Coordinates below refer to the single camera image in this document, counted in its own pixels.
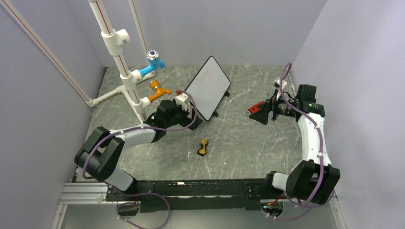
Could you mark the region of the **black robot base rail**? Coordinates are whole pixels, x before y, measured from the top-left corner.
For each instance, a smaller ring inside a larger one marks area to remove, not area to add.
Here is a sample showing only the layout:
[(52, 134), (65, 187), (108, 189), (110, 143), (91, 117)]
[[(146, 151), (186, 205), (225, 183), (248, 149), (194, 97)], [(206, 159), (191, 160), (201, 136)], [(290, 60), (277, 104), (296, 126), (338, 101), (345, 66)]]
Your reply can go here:
[(135, 193), (120, 194), (108, 186), (108, 202), (137, 202), (141, 213), (161, 210), (234, 209), (261, 210), (263, 205), (280, 204), (281, 190), (270, 178), (206, 180), (140, 180)]

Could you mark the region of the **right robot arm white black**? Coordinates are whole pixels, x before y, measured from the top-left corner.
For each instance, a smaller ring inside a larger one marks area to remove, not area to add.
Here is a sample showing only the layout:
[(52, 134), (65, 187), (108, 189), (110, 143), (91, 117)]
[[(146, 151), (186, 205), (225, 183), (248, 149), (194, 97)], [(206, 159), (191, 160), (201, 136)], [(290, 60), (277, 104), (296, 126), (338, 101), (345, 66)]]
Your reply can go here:
[(340, 171), (332, 166), (326, 149), (325, 110), (316, 102), (315, 95), (315, 86), (301, 84), (297, 95), (284, 101), (276, 89), (265, 101), (253, 105), (245, 113), (264, 125), (270, 118), (275, 121), (280, 115), (293, 117), (301, 133), (302, 160), (290, 174), (270, 173), (271, 180), (263, 185), (263, 192), (269, 198), (284, 191), (289, 197), (323, 205), (340, 179)]

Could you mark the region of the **small black-framed whiteboard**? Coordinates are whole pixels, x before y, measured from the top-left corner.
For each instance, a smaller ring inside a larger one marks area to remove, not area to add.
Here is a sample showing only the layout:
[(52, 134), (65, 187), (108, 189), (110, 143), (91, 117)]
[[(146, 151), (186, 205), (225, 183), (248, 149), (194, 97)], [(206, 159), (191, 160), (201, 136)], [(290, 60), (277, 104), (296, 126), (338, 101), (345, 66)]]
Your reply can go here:
[(187, 85), (185, 92), (193, 97), (200, 116), (209, 121), (212, 116), (218, 116), (216, 109), (222, 98), (229, 96), (230, 85), (230, 79), (211, 55)]

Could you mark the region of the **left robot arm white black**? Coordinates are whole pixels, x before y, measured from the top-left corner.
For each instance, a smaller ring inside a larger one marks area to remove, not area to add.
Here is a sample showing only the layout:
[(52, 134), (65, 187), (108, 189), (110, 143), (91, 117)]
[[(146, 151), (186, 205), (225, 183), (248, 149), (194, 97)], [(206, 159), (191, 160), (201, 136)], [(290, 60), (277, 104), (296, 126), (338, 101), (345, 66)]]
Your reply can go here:
[(195, 108), (186, 111), (174, 100), (163, 100), (156, 112), (137, 126), (122, 130), (97, 127), (75, 155), (74, 162), (90, 178), (114, 186), (124, 200), (132, 200), (139, 192), (138, 181), (118, 167), (122, 151), (157, 142), (176, 125), (195, 130), (202, 122)]

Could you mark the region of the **yellow black eraser cloth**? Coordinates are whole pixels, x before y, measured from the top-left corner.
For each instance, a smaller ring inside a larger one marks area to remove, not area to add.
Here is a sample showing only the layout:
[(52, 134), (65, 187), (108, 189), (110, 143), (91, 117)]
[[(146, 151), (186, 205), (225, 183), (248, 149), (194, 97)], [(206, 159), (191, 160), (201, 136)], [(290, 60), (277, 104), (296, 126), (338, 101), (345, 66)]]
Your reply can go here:
[(207, 139), (202, 139), (200, 141), (200, 149), (197, 151), (197, 154), (200, 156), (205, 156), (207, 154), (207, 146), (208, 146), (208, 140)]

